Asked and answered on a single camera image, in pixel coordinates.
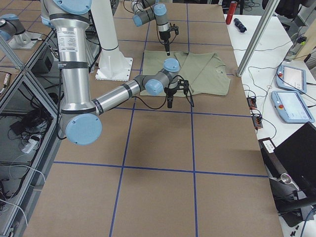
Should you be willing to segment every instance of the red cylinder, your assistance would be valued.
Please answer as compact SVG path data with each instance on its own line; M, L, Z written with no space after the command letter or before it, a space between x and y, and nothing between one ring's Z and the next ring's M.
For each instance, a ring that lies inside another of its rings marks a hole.
M229 6L229 10L227 13L227 17L226 17L226 24L229 25L232 21L233 15L235 13L237 7L237 2L236 1L231 1L231 4Z

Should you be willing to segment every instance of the blue and white device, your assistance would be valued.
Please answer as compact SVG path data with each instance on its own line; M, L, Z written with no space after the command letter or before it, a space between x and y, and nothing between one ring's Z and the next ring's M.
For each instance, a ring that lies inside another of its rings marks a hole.
M306 93L306 72L304 69L281 65L276 73L276 83L285 90L297 90Z
M273 91L271 97L278 114L286 123L315 122L298 91Z

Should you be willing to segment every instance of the beige cloth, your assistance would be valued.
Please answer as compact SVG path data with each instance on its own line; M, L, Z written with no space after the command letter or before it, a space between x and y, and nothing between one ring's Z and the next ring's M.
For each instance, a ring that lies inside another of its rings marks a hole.
M231 80L226 76L225 64L217 53L194 54L174 51L170 52L170 56L166 56L163 51L145 50L143 75L155 75L166 58L175 58L179 61L181 67L179 75L189 81L193 95L200 93L227 95ZM175 96L184 96L184 94L180 91Z

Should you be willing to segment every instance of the black monitor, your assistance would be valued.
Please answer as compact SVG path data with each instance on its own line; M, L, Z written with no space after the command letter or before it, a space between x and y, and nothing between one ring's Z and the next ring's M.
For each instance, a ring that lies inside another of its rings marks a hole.
M274 153L300 190L316 197L316 127L307 122Z

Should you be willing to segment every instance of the white desk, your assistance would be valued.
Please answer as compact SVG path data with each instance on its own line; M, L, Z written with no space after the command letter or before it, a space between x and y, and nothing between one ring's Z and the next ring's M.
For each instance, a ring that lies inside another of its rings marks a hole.
M246 15L238 15L234 16L233 19L238 18L244 26L247 28L245 33L240 33L237 27L234 25L233 21L230 25L227 26L229 35L231 38L232 46L235 49L234 54L236 57L237 64L242 60L242 57L247 49L247 46L252 38L252 35L258 25L260 20L260 16L246 16ZM264 67L277 67L280 62L283 60L285 54L288 49L291 47L292 42L290 42L290 38L284 30L282 24L278 20L277 17L272 17L264 34L261 37L261 40L256 48L256 50L265 50L265 49L273 49L277 46L283 45L282 47L278 47L274 50L267 51L255 51L250 62L248 63L247 69L242 75L242 83L246 84L250 87L250 90L254 91L257 96L265 96L266 93L260 88L256 87L253 84L253 80L250 76L248 68L250 66L264 68ZM306 67L303 61L291 61L291 62L283 62L284 65L289 65L292 67L297 67L306 70L307 82L315 83L315 79L312 74ZM277 129L276 136L273 139L273 142L276 146L282 143L287 137L293 134L297 129L299 129L302 124L287 124L284 123L281 118L278 116L276 110L274 109L274 105L271 100L271 92L274 90L282 90L277 87L275 82L275 74L276 69L256 69L250 68L251 74L253 76L254 82L256 85L262 87L265 90L268 90L268 96L264 104L264 98L257 98L257 107L258 110L263 113L263 118L267 119L271 123L273 123ZM307 94L316 98L316 86L308 86ZM307 105L314 105L316 101L308 98L303 95L303 98ZM316 107L310 108L313 116L316 118ZM259 129L257 133L257 138L265 138L265 137L273 137L275 133L275 129L268 122L263 121L263 129ZM296 236L300 236L301 229L303 227L303 223L300 224L299 230L295 230L295 228L290 228L285 223L285 221L280 217L280 222L283 230L283 234L285 237L289 236L292 231L296 231ZM304 230L304 237L315 237L316 233L316 221L308 221Z

